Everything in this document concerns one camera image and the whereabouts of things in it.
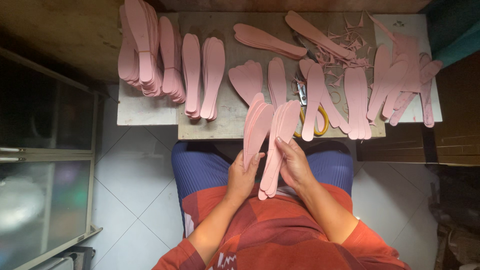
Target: person's left hand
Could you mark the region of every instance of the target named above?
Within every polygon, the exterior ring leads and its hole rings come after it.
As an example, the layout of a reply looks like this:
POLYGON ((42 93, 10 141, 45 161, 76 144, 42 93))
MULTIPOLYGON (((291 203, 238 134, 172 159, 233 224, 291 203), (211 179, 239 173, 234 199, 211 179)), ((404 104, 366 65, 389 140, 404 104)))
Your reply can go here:
POLYGON ((248 170, 243 166, 243 150, 237 155, 237 158, 228 169, 228 185, 225 199, 240 207, 245 199, 250 195, 255 183, 260 158, 265 153, 257 153, 252 157, 248 170))

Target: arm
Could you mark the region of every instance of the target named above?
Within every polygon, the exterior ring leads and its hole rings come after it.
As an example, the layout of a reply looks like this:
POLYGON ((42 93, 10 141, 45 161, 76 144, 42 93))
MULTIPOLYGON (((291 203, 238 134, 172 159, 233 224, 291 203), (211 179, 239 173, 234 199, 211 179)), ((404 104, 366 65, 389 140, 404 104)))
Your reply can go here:
POLYGON ((222 241, 233 215, 252 192, 258 163, 260 157, 264 156, 264 153, 257 153, 252 158, 248 170, 245 171, 243 151, 238 154, 228 169, 228 186, 225 197, 187 237, 202 257, 205 265, 208 265, 218 250, 218 245, 222 241))
POLYGON ((342 244, 359 223, 358 219, 317 182, 305 153, 294 140, 287 144, 278 137, 276 144, 286 156, 280 168, 283 179, 303 200, 328 240, 342 244))

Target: metal cabinet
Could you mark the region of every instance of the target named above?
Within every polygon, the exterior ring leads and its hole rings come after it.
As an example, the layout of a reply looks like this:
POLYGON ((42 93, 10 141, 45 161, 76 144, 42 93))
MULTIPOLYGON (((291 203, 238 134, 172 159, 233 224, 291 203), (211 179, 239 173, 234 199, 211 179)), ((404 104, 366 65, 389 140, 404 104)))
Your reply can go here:
POLYGON ((97 94, 0 48, 0 269, 29 269, 91 224, 97 94))

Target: cabinet handle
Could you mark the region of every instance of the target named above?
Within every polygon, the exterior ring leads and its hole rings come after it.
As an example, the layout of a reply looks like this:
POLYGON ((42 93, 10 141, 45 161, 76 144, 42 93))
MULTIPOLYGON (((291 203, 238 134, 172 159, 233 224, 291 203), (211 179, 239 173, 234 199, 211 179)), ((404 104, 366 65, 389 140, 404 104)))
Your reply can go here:
POLYGON ((26 158, 0 158, 0 161, 25 161, 26 158))
POLYGON ((18 153, 18 152, 26 152, 26 149, 0 147, 0 151, 1 151, 1 152, 18 153))

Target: hand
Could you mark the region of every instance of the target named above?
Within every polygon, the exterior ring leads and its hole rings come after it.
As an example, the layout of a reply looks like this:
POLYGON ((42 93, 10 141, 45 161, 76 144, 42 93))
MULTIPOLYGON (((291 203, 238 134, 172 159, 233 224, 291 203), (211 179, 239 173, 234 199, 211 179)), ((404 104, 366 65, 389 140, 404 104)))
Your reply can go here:
POLYGON ((316 182, 308 165, 307 157, 294 140, 290 140, 287 144, 277 137, 275 143, 285 153, 280 166, 280 174, 285 183, 300 195, 309 184, 316 182))
POLYGON ((237 158, 228 169, 228 185, 225 200, 233 203, 237 207, 245 201, 250 195, 255 183, 255 175, 257 174, 258 164, 260 158, 263 158, 265 153, 257 153, 252 157, 248 170, 245 171, 243 166, 243 150, 237 155, 237 158))

